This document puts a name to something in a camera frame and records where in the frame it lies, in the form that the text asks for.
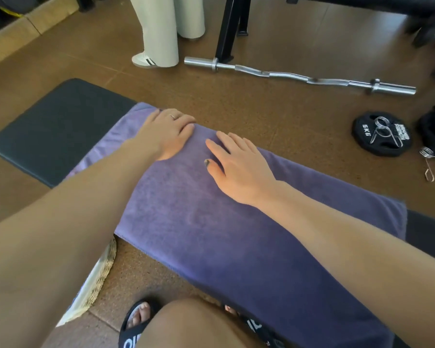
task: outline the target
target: person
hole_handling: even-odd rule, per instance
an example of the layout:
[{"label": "person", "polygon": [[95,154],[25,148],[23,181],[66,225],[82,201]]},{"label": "person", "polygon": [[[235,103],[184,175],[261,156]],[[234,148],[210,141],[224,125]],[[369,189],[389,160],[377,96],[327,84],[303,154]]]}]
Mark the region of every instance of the person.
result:
[{"label": "person", "polygon": [[190,40],[204,34],[203,0],[130,1],[143,33],[144,51],[132,57],[137,67],[175,66],[179,63],[177,34]]},{"label": "person", "polygon": [[[0,222],[0,346],[42,345],[113,236],[142,174],[181,150],[193,122],[174,109],[155,111],[113,154]],[[277,181],[250,140],[217,136],[226,149],[211,140],[206,145],[224,170],[213,160],[205,165],[223,193],[282,225],[408,345],[435,348],[434,258]],[[141,305],[129,325],[149,315]],[[261,343],[223,310],[187,299],[163,307],[137,346]]]}]

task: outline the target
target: black equipment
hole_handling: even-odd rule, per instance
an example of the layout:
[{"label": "black equipment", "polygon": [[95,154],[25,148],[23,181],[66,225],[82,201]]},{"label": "black equipment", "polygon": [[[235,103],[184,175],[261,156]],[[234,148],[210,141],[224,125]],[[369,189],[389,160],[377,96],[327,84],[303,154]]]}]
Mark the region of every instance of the black equipment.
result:
[{"label": "black equipment", "polygon": [[353,121],[351,133],[361,148],[377,156],[397,157],[412,145],[404,122],[387,112],[366,112]]},{"label": "black equipment", "polygon": [[32,11],[39,4],[39,0],[0,0],[0,7],[19,14]]}]

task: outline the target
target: towel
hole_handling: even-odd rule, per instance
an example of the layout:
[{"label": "towel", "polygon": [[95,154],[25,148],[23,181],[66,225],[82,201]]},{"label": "towel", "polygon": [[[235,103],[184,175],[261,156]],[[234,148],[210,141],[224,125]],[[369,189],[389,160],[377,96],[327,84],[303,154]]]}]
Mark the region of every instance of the towel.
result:
[{"label": "towel", "polygon": [[[70,173],[133,137],[155,108],[135,105]],[[185,147],[157,161],[133,191],[116,234],[218,300],[304,348],[389,348],[394,334],[279,224],[223,194],[204,160],[215,131],[195,125]],[[260,150],[275,177],[400,239],[406,206]]]}]

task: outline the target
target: finger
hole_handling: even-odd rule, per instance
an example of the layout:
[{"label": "finger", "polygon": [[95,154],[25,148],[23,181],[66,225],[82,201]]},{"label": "finger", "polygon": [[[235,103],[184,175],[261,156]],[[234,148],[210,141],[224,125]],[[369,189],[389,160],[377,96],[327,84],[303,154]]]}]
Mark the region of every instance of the finger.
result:
[{"label": "finger", "polygon": [[189,138],[191,137],[191,135],[193,134],[193,130],[195,129],[195,125],[193,123],[189,123],[187,124],[184,129],[182,129],[182,131],[179,133],[179,140],[180,140],[180,144],[182,146],[185,145],[185,143],[187,142],[187,140],[189,140]]},{"label": "finger", "polygon": [[183,113],[176,109],[166,109],[162,110],[162,112],[158,115],[158,119],[168,118],[170,120],[176,120],[180,116],[182,116]]},{"label": "finger", "polygon": [[174,124],[176,125],[177,128],[179,128],[179,130],[181,130],[182,128],[184,128],[186,125],[188,125],[189,123],[195,122],[195,117],[192,117],[190,115],[183,115],[181,117],[179,117],[178,119],[176,119],[174,121]]},{"label": "finger", "polygon": [[204,165],[206,166],[208,173],[211,175],[211,177],[213,177],[217,186],[222,190],[221,187],[223,185],[223,182],[225,181],[225,174],[224,172],[222,172],[219,165],[211,159],[206,159],[204,161]]},{"label": "finger", "polygon": [[145,122],[143,122],[143,124],[145,125],[153,122],[159,114],[160,114],[160,109],[156,109],[150,115],[148,115],[148,117],[146,118]]},{"label": "finger", "polygon": [[232,140],[235,142],[235,144],[238,145],[238,147],[240,149],[245,150],[245,151],[249,151],[248,145],[238,135],[236,135],[235,133],[229,133],[228,136],[232,138]]},{"label": "finger", "polygon": [[252,152],[260,153],[256,145],[253,144],[251,140],[244,138],[244,141]]},{"label": "finger", "polygon": [[226,133],[218,131],[216,135],[230,153],[241,150],[238,147],[238,145],[234,142],[234,140],[231,137],[229,137]]},{"label": "finger", "polygon": [[221,163],[226,159],[226,157],[230,156],[227,151],[225,151],[221,146],[217,145],[211,139],[207,139],[205,144]]}]

